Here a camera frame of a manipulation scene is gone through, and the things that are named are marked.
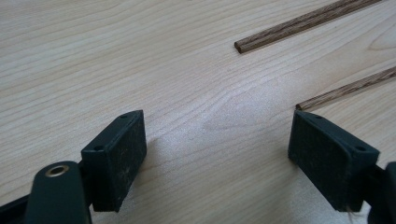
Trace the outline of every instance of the thin wood strip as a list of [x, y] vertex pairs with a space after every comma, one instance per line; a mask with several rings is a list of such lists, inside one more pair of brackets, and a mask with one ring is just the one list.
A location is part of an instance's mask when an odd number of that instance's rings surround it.
[[374, 86], [375, 84], [384, 84], [386, 83], [385, 81], [391, 80], [393, 77], [396, 77], [396, 67], [392, 67], [388, 70], [363, 78], [356, 82], [352, 82], [336, 90], [323, 93], [317, 97], [299, 103], [296, 105], [296, 109], [307, 110], [314, 107], [318, 108], [319, 105], [333, 103], [336, 99], [347, 95], [350, 96], [350, 93], [366, 91], [369, 89], [368, 87]]
[[239, 53], [262, 47], [382, 0], [341, 0], [234, 43]]

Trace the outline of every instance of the metal grommet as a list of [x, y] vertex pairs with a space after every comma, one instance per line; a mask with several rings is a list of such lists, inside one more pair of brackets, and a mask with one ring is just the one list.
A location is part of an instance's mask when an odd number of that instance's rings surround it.
[[68, 170], [69, 170], [69, 167], [66, 165], [57, 165], [57, 166], [50, 168], [46, 172], [46, 176], [47, 177], [59, 176], [59, 175], [66, 173]]

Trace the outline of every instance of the wooden table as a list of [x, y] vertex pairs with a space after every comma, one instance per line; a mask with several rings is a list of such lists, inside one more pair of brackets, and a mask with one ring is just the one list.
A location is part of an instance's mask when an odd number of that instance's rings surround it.
[[[0, 204], [144, 109], [148, 155], [94, 223], [350, 223], [287, 158], [294, 105], [396, 65], [396, 1], [245, 55], [235, 40], [333, 1], [0, 2]], [[396, 160], [396, 84], [314, 113]], [[369, 207], [351, 215], [365, 223]]]

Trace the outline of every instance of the small hole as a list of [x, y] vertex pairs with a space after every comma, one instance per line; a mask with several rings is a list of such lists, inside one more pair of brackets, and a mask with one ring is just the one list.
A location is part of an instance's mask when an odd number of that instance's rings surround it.
[[55, 177], [55, 176], [62, 175], [64, 173], [66, 173], [68, 170], [69, 170], [69, 167], [66, 165], [55, 166], [55, 167], [50, 168], [46, 172], [46, 176], [47, 177]]
[[359, 151], [365, 151], [366, 150], [366, 148], [364, 148], [364, 147], [356, 147], [356, 149], [359, 150]]
[[93, 148], [93, 150], [96, 150], [96, 151], [99, 151], [99, 150], [102, 150], [102, 149], [103, 149], [103, 146], [97, 146], [97, 147]]

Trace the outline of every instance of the wooden strip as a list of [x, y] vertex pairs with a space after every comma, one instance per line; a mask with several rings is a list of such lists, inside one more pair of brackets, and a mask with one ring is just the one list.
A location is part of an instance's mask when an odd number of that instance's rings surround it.
[[341, 0], [234, 43], [239, 53], [262, 47], [382, 0]]
[[350, 96], [351, 93], [367, 91], [369, 89], [368, 87], [372, 87], [375, 84], [384, 84], [386, 83], [385, 81], [391, 80], [393, 77], [396, 77], [396, 67], [392, 67], [383, 72], [352, 82], [336, 90], [323, 93], [317, 97], [299, 103], [296, 105], [296, 109], [307, 110], [313, 109], [314, 107], [318, 108], [320, 105], [328, 105], [333, 103], [336, 99], [344, 98], [347, 95]]

